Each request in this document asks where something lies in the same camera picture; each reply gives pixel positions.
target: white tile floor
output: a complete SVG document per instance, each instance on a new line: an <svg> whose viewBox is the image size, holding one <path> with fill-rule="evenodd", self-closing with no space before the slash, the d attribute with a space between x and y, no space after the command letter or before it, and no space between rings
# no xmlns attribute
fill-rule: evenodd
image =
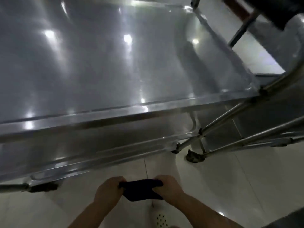
<svg viewBox="0 0 304 228"><path fill-rule="evenodd" d="M155 1L190 3L190 0ZM226 41L241 26L241 21L220 0L201 0L199 7ZM268 53L262 47L253 53L256 43L246 34L234 50L254 73L269 69L281 72L275 62L269 63L271 58L265 59ZM171 174L188 194L246 228L258 228L304 205L302 148L303 143L238 151L210 157L200 164L187 162L185 149L177 155L159 154L71 177L54 192L0 194L0 226L67 227L92 201L95 190L105 179L123 175L132 181L146 178L146 174L149 178ZM165 206L173 225L191 227L179 211ZM132 203L122 198L101 227L151 227L150 208L150 200Z"/></svg>

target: hand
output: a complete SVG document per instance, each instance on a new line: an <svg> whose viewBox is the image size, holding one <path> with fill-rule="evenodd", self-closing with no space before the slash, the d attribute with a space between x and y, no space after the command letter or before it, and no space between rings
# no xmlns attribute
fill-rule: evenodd
<svg viewBox="0 0 304 228"><path fill-rule="evenodd" d="M184 191L173 176L158 175L154 179L161 180L164 185L154 187L152 190L162 196L163 199L170 205L176 206L176 203L180 197L185 195Z"/></svg>
<svg viewBox="0 0 304 228"><path fill-rule="evenodd" d="M118 203L123 195L124 189L118 188L120 182L126 182L124 177L112 177L101 184L95 194L94 204L102 208L106 216Z"/></svg>

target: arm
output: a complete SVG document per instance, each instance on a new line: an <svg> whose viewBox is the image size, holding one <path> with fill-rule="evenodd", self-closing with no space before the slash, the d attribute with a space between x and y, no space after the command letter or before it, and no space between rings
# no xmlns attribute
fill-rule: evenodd
<svg viewBox="0 0 304 228"><path fill-rule="evenodd" d="M100 185L94 201L78 215L68 228L98 228L123 195L123 188L119 189L118 184L124 181L126 181L124 177L112 177Z"/></svg>
<svg viewBox="0 0 304 228"><path fill-rule="evenodd" d="M177 180L169 175L156 177L163 186L153 188L163 199L180 210L194 228L241 228L239 224L226 218L199 200L184 193Z"/></svg>

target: forearm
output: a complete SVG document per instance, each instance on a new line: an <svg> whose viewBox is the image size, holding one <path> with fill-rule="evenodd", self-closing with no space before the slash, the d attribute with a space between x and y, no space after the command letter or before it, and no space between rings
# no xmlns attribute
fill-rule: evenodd
<svg viewBox="0 0 304 228"><path fill-rule="evenodd" d="M194 228L240 228L234 221L218 214L210 207L190 195L184 194L175 206L189 220Z"/></svg>
<svg viewBox="0 0 304 228"><path fill-rule="evenodd" d="M101 206L91 203L68 228L98 228L106 215Z"/></svg>

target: person's right arm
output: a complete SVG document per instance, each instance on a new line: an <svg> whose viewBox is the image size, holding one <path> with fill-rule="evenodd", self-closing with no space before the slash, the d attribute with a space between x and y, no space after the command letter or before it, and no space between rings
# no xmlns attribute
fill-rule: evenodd
<svg viewBox="0 0 304 228"><path fill-rule="evenodd" d="M163 199L180 210L194 228L241 228L236 222L220 215L199 200L184 193L173 176L159 175L163 186L153 188Z"/></svg>

